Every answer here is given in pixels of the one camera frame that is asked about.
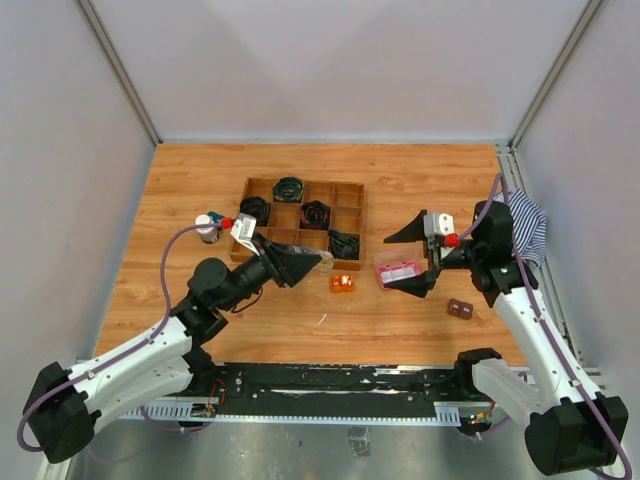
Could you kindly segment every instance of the small orange package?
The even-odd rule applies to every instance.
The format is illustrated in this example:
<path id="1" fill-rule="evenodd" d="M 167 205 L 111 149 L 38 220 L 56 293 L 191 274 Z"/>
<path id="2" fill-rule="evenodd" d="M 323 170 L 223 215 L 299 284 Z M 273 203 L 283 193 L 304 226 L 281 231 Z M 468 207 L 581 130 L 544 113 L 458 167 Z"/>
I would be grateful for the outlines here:
<path id="1" fill-rule="evenodd" d="M 351 275 L 334 275 L 329 278 L 329 290 L 333 293 L 350 292 L 356 287 Z"/>

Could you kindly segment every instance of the metal floor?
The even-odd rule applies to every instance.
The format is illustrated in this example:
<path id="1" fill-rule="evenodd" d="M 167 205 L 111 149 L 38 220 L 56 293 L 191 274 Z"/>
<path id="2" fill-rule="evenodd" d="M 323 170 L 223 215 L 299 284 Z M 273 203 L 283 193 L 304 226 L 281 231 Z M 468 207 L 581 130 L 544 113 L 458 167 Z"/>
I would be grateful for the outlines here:
<path id="1" fill-rule="evenodd" d="M 451 427 L 375 426 L 370 456 L 352 452 L 342 425 L 212 424 L 199 433 L 157 431 L 138 420 L 119 420 L 92 443 L 105 460 L 141 453 L 117 465 L 81 454 L 67 480 L 372 480 L 548 478 L 535 469 L 514 423 L 483 442 Z M 588 472 L 558 480 L 593 480 Z"/>

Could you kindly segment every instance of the wooden floor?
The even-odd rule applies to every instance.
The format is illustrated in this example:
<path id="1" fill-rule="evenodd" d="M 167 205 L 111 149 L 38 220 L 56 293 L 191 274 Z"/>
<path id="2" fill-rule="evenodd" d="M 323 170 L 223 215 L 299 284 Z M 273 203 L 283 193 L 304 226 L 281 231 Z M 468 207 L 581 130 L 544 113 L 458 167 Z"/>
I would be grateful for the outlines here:
<path id="1" fill-rule="evenodd" d="M 332 294 L 328 277 L 311 273 L 294 289 L 270 284 L 260 302 L 228 314 L 229 325 L 205 348 L 214 359 L 251 362 L 451 364 L 458 352 L 493 347 L 512 366 L 526 365 L 502 321 L 471 285 L 469 272 L 444 272 L 426 299 L 383 292 L 374 273 L 382 240 L 421 208 L 455 216 L 461 232 L 498 172 L 491 145 L 161 145 L 147 181 L 98 353 L 156 322 L 164 311 L 162 250 L 180 227 L 214 210 L 237 213 L 247 177 L 295 175 L 365 184 L 365 268 L 356 290 Z M 169 255 L 174 302 L 206 257 L 229 262 L 228 232 L 215 245 L 185 235 Z M 472 320 L 446 314 L 451 297 L 475 305 Z"/>

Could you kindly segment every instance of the cable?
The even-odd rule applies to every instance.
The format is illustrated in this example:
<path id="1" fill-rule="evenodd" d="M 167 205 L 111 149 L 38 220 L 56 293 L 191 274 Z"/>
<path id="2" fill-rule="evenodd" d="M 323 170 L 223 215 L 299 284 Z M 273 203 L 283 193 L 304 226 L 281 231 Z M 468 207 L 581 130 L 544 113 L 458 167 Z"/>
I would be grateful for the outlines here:
<path id="1" fill-rule="evenodd" d="M 262 292 L 264 292 L 264 288 L 260 287 L 260 290 L 258 290 L 258 298 L 256 298 L 253 302 L 249 302 L 248 304 L 246 304 L 244 307 L 242 307 L 239 310 L 236 310 L 236 308 L 238 307 L 237 305 L 235 307 L 233 307 L 231 310 L 229 310 L 231 313 L 240 313 L 245 311 L 247 308 L 255 305 L 256 303 L 258 303 L 258 300 L 260 300 L 260 297 L 262 297 Z"/>
<path id="2" fill-rule="evenodd" d="M 507 181 L 504 178 L 504 175 L 502 173 L 498 173 L 496 175 L 495 180 L 493 181 L 493 186 L 491 187 L 491 193 L 489 194 L 487 203 L 485 203 L 484 208 L 478 215 L 478 218 L 476 218 L 476 220 L 473 222 L 473 225 L 471 225 L 471 227 L 467 231 L 465 231 L 464 233 L 458 236 L 459 239 L 462 239 L 467 235 L 469 235 L 471 232 L 473 232 L 473 230 L 478 226 L 478 224 L 482 221 L 484 216 L 487 214 L 487 211 L 489 210 L 489 206 L 493 201 L 493 197 L 496 194 L 498 181 L 500 181 L 502 185 L 504 203 L 507 205 L 507 207 L 509 206 L 509 188 L 507 187 Z M 598 420 L 598 423 L 604 430 L 604 433 L 606 434 L 607 438 L 613 445 L 613 448 L 615 449 L 616 453 L 620 457 L 620 460 L 624 465 L 625 474 L 623 477 L 613 477 L 604 472 L 601 472 L 600 470 L 596 470 L 595 468 L 592 468 L 589 471 L 600 478 L 604 478 L 605 480 L 631 480 L 633 476 L 633 471 L 631 468 L 631 462 L 629 462 L 629 458 L 627 457 L 626 452 L 622 448 L 622 445 L 620 444 L 620 441 L 618 441 L 618 438 L 616 437 L 615 433 L 613 433 L 613 430 L 611 430 L 611 427 L 607 424 L 607 421 L 602 416 L 602 413 L 600 413 L 600 410 L 598 410 L 598 407 L 596 406 L 595 403 L 593 403 L 593 400 L 591 400 L 591 398 L 589 397 L 589 394 L 587 393 L 587 391 L 584 389 L 584 387 L 578 380 L 578 376 L 573 371 L 573 368 L 571 367 L 571 363 L 569 362 L 567 357 L 564 356 L 564 353 L 562 352 L 560 345 L 558 344 L 555 336 L 553 335 L 551 329 L 549 328 L 549 325 L 547 324 L 546 319 L 543 318 L 542 311 L 540 310 L 540 306 L 538 305 L 535 294 L 533 292 L 533 287 L 531 286 L 531 282 L 529 282 L 529 277 L 524 267 L 524 260 L 522 259 L 522 256 L 520 255 L 518 248 L 516 247 L 515 234 L 513 239 L 513 253 L 516 257 L 516 263 L 518 264 L 520 275 L 522 276 L 522 279 L 524 281 L 525 290 L 527 292 L 527 296 L 529 297 L 529 301 L 531 302 L 531 307 L 533 308 L 533 312 L 535 313 L 538 319 L 538 323 L 540 324 L 540 327 L 542 328 L 547 339 L 549 340 L 549 343 L 551 344 L 553 351 L 558 357 L 558 360 L 560 360 L 562 367 L 567 372 L 567 375 L 569 376 L 569 380 L 572 383 L 574 382 L 577 383 L 575 386 L 576 390 L 578 390 L 578 392 L 584 399 L 585 403 L 589 407 L 589 410 L 591 410 L 593 415 L 596 417 L 596 420 Z"/>
<path id="3" fill-rule="evenodd" d="M 222 406 L 225 399 L 227 398 L 227 386 L 219 378 L 214 379 L 213 386 L 211 387 L 211 393 L 209 394 L 209 400 L 207 402 L 207 410 L 209 410 L 211 414 L 215 414 L 212 401 L 213 395 L 216 393 L 216 382 L 218 382 L 220 385 L 222 385 L 222 388 L 224 388 L 224 390 L 222 391 L 222 397 L 220 397 L 220 401 L 218 402 L 218 407 Z"/>
<path id="4" fill-rule="evenodd" d="M 464 232 L 462 232 L 460 235 L 458 235 L 458 240 L 463 240 L 466 237 L 469 236 L 469 234 L 471 234 L 478 225 L 480 225 L 480 222 L 482 222 L 482 220 L 484 219 L 484 217 L 487 215 L 487 212 L 489 211 L 489 207 L 491 206 L 491 204 L 493 203 L 493 197 L 496 196 L 496 192 L 498 190 L 498 183 L 501 182 L 501 178 L 504 178 L 502 176 L 502 173 L 499 173 L 496 175 L 496 178 L 493 179 L 493 185 L 491 185 L 491 192 L 489 193 L 489 198 L 488 200 L 485 202 L 484 207 L 482 207 L 482 210 L 480 210 L 480 213 L 478 214 L 478 216 L 475 218 L 475 220 L 473 221 L 473 223 L 471 224 L 471 226 L 469 228 L 467 228 Z M 502 190 L 504 192 L 508 192 L 508 190 L 505 190 L 505 183 L 502 184 Z M 509 206 L 509 199 L 507 198 L 508 193 L 505 193 L 504 197 L 505 197 L 505 205 Z"/>
<path id="5" fill-rule="evenodd" d="M 240 212 L 254 217 L 258 227 L 267 226 L 270 210 L 271 207 L 262 197 L 247 197 L 240 202 Z"/>
<path id="6" fill-rule="evenodd" d="M 335 258 L 358 260 L 360 242 L 356 237 L 329 229 L 329 251 Z"/>
<path id="7" fill-rule="evenodd" d="M 282 203 L 300 203 L 304 181 L 298 177 L 282 177 L 273 186 L 273 199 Z"/>
<path id="8" fill-rule="evenodd" d="M 518 376 L 520 378 L 522 378 L 525 382 L 527 381 L 528 377 L 527 377 L 527 372 L 519 372 Z M 493 410 L 493 407 L 495 407 L 495 402 L 492 402 L 492 407 L 491 410 Z M 509 421 L 511 421 L 511 417 L 509 417 L 508 415 L 503 418 L 502 420 L 500 420 L 498 423 L 496 423 L 495 425 L 493 425 L 489 430 L 485 430 L 482 433 L 478 433 L 477 436 L 479 436 L 480 440 L 484 439 L 485 436 L 490 435 L 498 430 L 500 430 L 502 427 L 504 427 L 507 423 L 509 423 Z"/>
<path id="9" fill-rule="evenodd" d="M 221 227 L 222 225 L 219 222 L 218 223 L 212 222 L 211 226 Z M 167 279 L 166 279 L 166 265 L 167 265 L 167 257 L 169 255 L 169 251 L 171 250 L 171 247 L 173 247 L 173 244 L 176 242 L 176 240 L 178 240 L 178 238 L 180 238 L 185 233 L 190 232 L 192 230 L 196 230 L 198 228 L 202 228 L 202 225 L 190 225 L 188 227 L 185 227 L 185 228 L 182 228 L 182 229 L 178 230 L 175 233 L 175 235 L 173 237 L 171 237 L 171 239 L 167 242 L 167 246 L 165 247 L 164 251 L 162 252 L 162 258 L 160 260 L 160 286 L 162 287 L 162 294 L 164 296 L 165 311 L 164 311 L 164 314 L 162 316 L 162 320 L 160 320 L 158 328 L 156 328 L 154 331 L 152 331 L 151 334 L 149 335 L 149 337 L 147 337 L 144 340 L 141 340 L 140 342 L 136 343 L 135 345 L 129 347 L 124 352 L 114 356 L 113 358 L 107 360 L 104 363 L 101 363 L 100 365 L 96 365 L 96 367 L 93 370 L 89 370 L 89 371 L 79 375 L 78 377 L 73 378 L 72 380 L 67 380 L 66 382 L 58 385 L 57 387 L 52 388 L 47 393 L 45 393 L 40 398 L 38 398 L 35 402 L 33 402 L 31 404 L 31 406 L 29 408 L 27 408 L 27 410 L 24 412 L 24 414 L 22 415 L 22 418 L 20 419 L 20 422 L 18 423 L 17 440 L 18 440 L 18 445 L 20 445 L 20 447 L 23 450 L 26 450 L 27 452 L 41 452 L 42 451 L 42 447 L 40 447 L 40 446 L 34 447 L 33 445 L 29 445 L 27 443 L 27 441 L 24 438 L 24 429 L 27 426 L 27 422 L 29 421 L 31 416 L 47 400 L 49 400 L 50 398 L 56 396 L 58 393 L 66 390 L 67 388 L 70 388 L 70 387 L 74 386 L 75 384 L 80 383 L 80 382 L 82 382 L 84 380 L 87 380 L 90 375 L 94 375 L 96 373 L 99 373 L 102 370 L 104 370 L 106 368 L 109 368 L 110 366 L 114 365 L 115 363 L 117 363 L 117 362 L 121 361 L 122 359 L 128 357 L 129 355 L 137 352 L 142 347 L 144 347 L 145 345 L 150 343 L 158 335 L 160 335 L 160 333 L 162 332 L 164 327 L 166 327 L 167 323 L 169 322 L 169 315 L 171 313 L 171 297 L 169 296 L 169 288 L 167 287 Z"/>
<path id="10" fill-rule="evenodd" d="M 300 207 L 300 222 L 303 228 L 326 230 L 329 228 L 331 209 L 319 200 L 307 202 Z"/>

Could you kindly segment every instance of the wooden tray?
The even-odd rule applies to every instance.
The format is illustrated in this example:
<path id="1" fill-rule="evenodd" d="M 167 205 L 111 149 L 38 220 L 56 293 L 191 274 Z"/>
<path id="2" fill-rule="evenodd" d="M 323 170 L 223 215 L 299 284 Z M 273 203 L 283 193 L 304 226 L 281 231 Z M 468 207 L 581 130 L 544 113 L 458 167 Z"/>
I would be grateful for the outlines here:
<path id="1" fill-rule="evenodd" d="M 294 245 L 306 245 L 329 251 L 327 230 L 300 228 L 300 207 L 302 204 L 319 200 L 331 207 L 329 228 L 356 237 L 360 241 L 358 260 L 335 259 L 336 270 L 360 270 L 364 256 L 364 185 L 348 182 L 314 182 L 304 180 L 304 192 L 300 203 L 273 201 L 273 186 L 278 179 L 247 178 L 242 200 L 248 197 L 262 197 L 270 205 L 269 222 L 266 227 L 256 227 L 269 240 Z M 244 262 L 251 252 L 234 241 L 231 260 Z"/>

